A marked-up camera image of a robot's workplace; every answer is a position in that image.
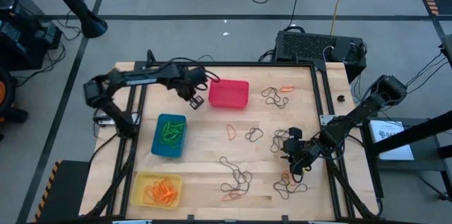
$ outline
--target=concrete floor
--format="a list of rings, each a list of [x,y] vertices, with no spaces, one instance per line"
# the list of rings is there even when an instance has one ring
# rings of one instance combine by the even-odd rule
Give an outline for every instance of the concrete floor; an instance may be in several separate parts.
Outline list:
[[[69,10],[62,0],[33,1],[49,15],[64,15]],[[17,103],[30,113],[29,120],[24,124],[0,126],[5,134],[0,142],[0,174],[8,177],[0,180],[2,223],[14,223],[18,218],[76,56],[82,57],[80,68],[28,220],[32,220],[53,163],[61,159],[88,160],[93,153],[93,111],[85,105],[82,92],[82,84],[89,78],[110,70],[117,61],[144,60],[147,49],[152,49],[160,61],[180,56],[196,59],[204,54],[212,55],[217,61],[256,61],[273,47],[277,32],[287,26],[288,20],[254,20],[252,17],[232,20],[228,15],[290,15],[293,1],[269,0],[267,4],[258,5],[250,0],[102,0],[100,15],[224,15],[224,18],[109,20],[108,31],[102,37],[88,40],[84,52],[80,47],[87,40],[82,37],[63,41],[67,49],[65,60],[55,70],[36,76],[18,89]],[[335,1],[298,0],[295,13],[330,16]],[[90,8],[94,3],[95,0],[87,0]],[[336,35],[362,37],[369,46],[362,90],[383,73],[394,75],[402,82],[408,81],[439,52],[440,39],[434,24],[425,20],[428,12],[422,0],[342,0],[338,14],[381,16],[373,20],[356,17],[361,20],[336,22]],[[401,20],[393,16],[424,17]],[[329,20],[313,19],[318,20],[295,20],[294,23],[308,33],[329,33]],[[441,27],[446,34],[452,33],[451,21],[441,21]],[[450,110],[452,81],[444,78],[451,76],[450,68],[445,66],[401,105],[389,110],[388,115],[428,118]],[[447,145],[452,136],[441,134],[439,138],[441,144]],[[439,174],[423,175],[444,189]],[[421,223],[446,223],[445,220],[452,218],[452,204],[436,200],[434,192],[418,178],[394,172],[382,172],[381,176],[386,196],[384,217]]]

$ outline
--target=blue plastic container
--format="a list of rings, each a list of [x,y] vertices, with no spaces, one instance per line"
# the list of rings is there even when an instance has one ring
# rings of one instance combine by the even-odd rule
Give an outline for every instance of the blue plastic container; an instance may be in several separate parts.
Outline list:
[[[167,122],[184,123],[184,130],[182,138],[177,142],[178,147],[171,147],[170,145],[160,143],[162,138],[163,127]],[[177,114],[161,114],[158,116],[157,128],[155,128],[153,147],[150,152],[154,155],[159,155],[168,158],[180,158],[182,156],[182,149],[184,147],[186,133],[186,118],[184,115]]]

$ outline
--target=yellow bin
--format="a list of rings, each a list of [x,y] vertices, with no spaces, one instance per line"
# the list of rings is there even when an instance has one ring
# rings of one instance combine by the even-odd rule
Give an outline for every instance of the yellow bin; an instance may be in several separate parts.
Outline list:
[[[145,203],[143,201],[145,188],[147,186],[153,186],[155,182],[161,182],[164,179],[168,179],[174,184],[174,188],[177,190],[176,200],[174,200],[170,206],[157,204],[152,205]],[[175,209],[179,204],[181,191],[182,191],[182,178],[179,175],[162,174],[156,172],[138,172],[138,174],[136,174],[135,182],[133,184],[130,203],[135,206],[149,206],[162,209]]]

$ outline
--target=yellow cable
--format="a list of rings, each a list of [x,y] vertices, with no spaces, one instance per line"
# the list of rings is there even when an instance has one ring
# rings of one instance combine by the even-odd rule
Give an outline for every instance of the yellow cable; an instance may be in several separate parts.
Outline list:
[[[331,22],[331,30],[330,30],[330,35],[333,34],[334,31],[334,22],[336,20],[336,12],[338,11],[338,5],[339,5],[340,0],[338,0],[336,2],[336,6],[334,7],[334,14],[333,14],[333,22]]]

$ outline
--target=wooden tabletop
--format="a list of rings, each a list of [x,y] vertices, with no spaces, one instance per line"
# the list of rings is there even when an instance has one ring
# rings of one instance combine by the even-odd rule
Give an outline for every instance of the wooden tabletop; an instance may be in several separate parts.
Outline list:
[[[128,71],[133,69],[133,65],[134,63],[118,63],[117,68]],[[281,173],[288,169],[289,164],[286,160],[280,159],[281,153],[270,151],[274,131],[296,126],[302,129],[303,138],[308,139],[319,130],[319,118],[309,68],[210,67],[207,69],[221,78],[248,81],[250,89],[247,107],[244,110],[211,107],[207,101],[208,91],[206,91],[198,92],[206,103],[199,109],[193,110],[173,90],[168,91],[160,85],[147,86],[131,192],[136,173],[142,171],[180,175],[183,179],[183,187],[177,209],[164,210],[129,204],[126,217],[186,219],[187,215],[194,214],[195,219],[199,220],[280,220],[281,215],[288,215],[290,220],[334,220],[324,160],[315,161],[312,171],[305,173],[303,183],[308,187],[306,192],[291,194],[288,200],[284,200],[273,189],[273,183],[281,178]],[[347,114],[354,108],[354,104],[345,68],[340,63],[328,63],[327,70],[335,112]],[[320,74],[318,79],[323,111],[327,113]],[[280,93],[289,98],[285,109],[265,104],[261,91],[269,86],[276,88],[295,86],[295,90],[291,93]],[[345,102],[336,100],[339,95],[345,96]],[[128,96],[128,88],[122,88],[114,96],[115,103],[123,110],[125,110]],[[139,88],[134,110],[138,105],[138,96]],[[183,156],[180,159],[161,158],[150,152],[157,118],[162,113],[186,116],[187,134]],[[231,141],[228,140],[227,124],[231,124],[237,132],[237,137]],[[264,132],[263,138],[255,143],[244,138],[251,127],[258,127]],[[114,133],[113,127],[102,128],[96,147]],[[360,138],[358,131],[353,131],[351,134]],[[364,149],[352,141],[346,141],[346,144],[344,158],[350,185],[370,211],[377,213],[378,206]],[[119,139],[113,140],[95,157],[88,176],[80,214],[92,209],[112,182],[118,145]],[[248,194],[240,199],[222,201],[225,192],[220,190],[220,185],[223,182],[233,183],[234,179],[231,170],[219,163],[221,156],[226,156],[242,171],[249,171],[253,175]],[[122,191],[121,186],[117,191],[115,213],[119,212]],[[339,189],[339,192],[341,211],[346,216],[342,189]]]

